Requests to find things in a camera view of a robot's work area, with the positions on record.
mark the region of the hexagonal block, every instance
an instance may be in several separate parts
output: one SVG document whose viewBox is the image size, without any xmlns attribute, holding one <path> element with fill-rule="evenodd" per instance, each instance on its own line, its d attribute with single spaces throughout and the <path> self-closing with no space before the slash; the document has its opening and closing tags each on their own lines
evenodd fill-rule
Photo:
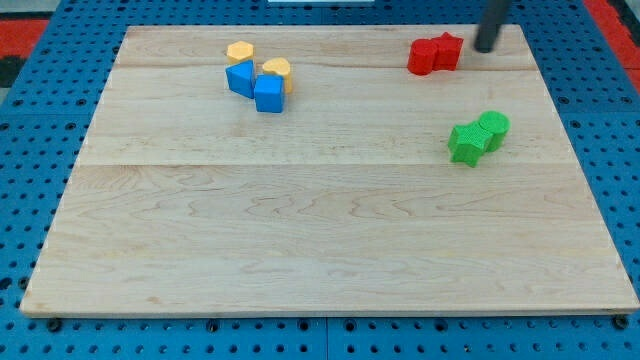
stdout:
<svg viewBox="0 0 640 360">
<path fill-rule="evenodd" d="M 244 41 L 236 41 L 227 46 L 227 60 L 229 65 L 235 65 L 253 59 L 253 45 Z"/>
</svg>

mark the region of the blue block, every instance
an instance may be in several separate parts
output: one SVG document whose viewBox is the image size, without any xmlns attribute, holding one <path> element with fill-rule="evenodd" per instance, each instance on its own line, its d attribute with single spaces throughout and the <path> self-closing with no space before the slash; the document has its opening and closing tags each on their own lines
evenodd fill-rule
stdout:
<svg viewBox="0 0 640 360">
<path fill-rule="evenodd" d="M 258 75 L 256 87 L 256 110 L 258 112 L 281 113 L 284 109 L 284 79 L 279 75 Z"/>
<path fill-rule="evenodd" d="M 247 60 L 229 66 L 226 72 L 229 89 L 249 99 L 253 99 L 253 87 L 255 86 L 253 60 Z"/>
</svg>

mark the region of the plastic block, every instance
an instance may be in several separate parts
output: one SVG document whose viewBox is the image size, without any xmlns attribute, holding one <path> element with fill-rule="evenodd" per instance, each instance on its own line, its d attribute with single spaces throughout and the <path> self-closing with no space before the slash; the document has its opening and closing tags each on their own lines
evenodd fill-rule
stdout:
<svg viewBox="0 0 640 360">
<path fill-rule="evenodd" d="M 229 66 L 226 72 L 229 89 L 249 99 L 253 99 L 253 88 L 255 86 L 253 60 Z"/>
<path fill-rule="evenodd" d="M 452 162 L 464 162 L 476 167 L 478 159 L 485 153 L 493 135 L 480 127 L 477 121 L 468 125 L 456 125 L 449 137 Z"/>
<path fill-rule="evenodd" d="M 259 75 L 254 89 L 258 112 L 281 113 L 284 109 L 284 79 L 279 75 Z"/>
<path fill-rule="evenodd" d="M 442 36 L 432 40 L 438 45 L 438 53 L 433 63 L 433 70 L 455 70 L 458 67 L 464 39 L 445 32 Z"/>
<path fill-rule="evenodd" d="M 480 115 L 480 119 L 478 119 L 478 124 L 480 124 L 480 127 L 493 134 L 491 142 L 487 147 L 487 152 L 496 151 L 500 146 L 502 146 L 502 141 L 511 127 L 509 118 L 497 111 L 486 111 L 482 113 L 482 115 Z"/>
<path fill-rule="evenodd" d="M 293 91 L 291 79 L 291 64 L 285 58 L 275 58 L 262 65 L 262 72 L 268 75 L 280 75 L 284 79 L 284 92 L 290 94 Z"/>
<path fill-rule="evenodd" d="M 253 45 L 244 41 L 237 41 L 227 46 L 227 60 L 229 65 L 235 65 L 253 59 Z"/>
<path fill-rule="evenodd" d="M 428 75 L 433 71 L 438 46 L 429 39 L 417 39 L 411 43 L 407 69 L 416 75 Z"/>
</svg>

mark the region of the wooden surface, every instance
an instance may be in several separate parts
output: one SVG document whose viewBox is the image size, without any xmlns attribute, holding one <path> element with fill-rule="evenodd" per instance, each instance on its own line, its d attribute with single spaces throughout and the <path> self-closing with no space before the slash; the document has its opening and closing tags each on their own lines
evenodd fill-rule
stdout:
<svg viewBox="0 0 640 360">
<path fill-rule="evenodd" d="M 466 39 L 416 77 L 418 37 Z M 132 27 L 22 310 L 36 317 L 625 313 L 638 300 L 516 26 Z M 286 57 L 284 114 L 224 51 Z M 477 168 L 451 128 L 512 120 Z"/>
</svg>

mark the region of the wooden board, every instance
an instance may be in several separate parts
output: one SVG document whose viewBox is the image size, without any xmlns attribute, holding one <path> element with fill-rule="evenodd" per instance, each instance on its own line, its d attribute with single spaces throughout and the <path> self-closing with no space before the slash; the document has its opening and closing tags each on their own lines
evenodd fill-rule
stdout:
<svg viewBox="0 0 640 360">
<path fill-rule="evenodd" d="M 522 32 L 473 26 L 132 27 L 22 310 L 35 317 L 485 316 L 639 307 Z M 409 45 L 463 36 L 417 77 Z M 260 114 L 226 45 L 285 56 Z M 512 120 L 477 168 L 451 128 Z"/>
</svg>

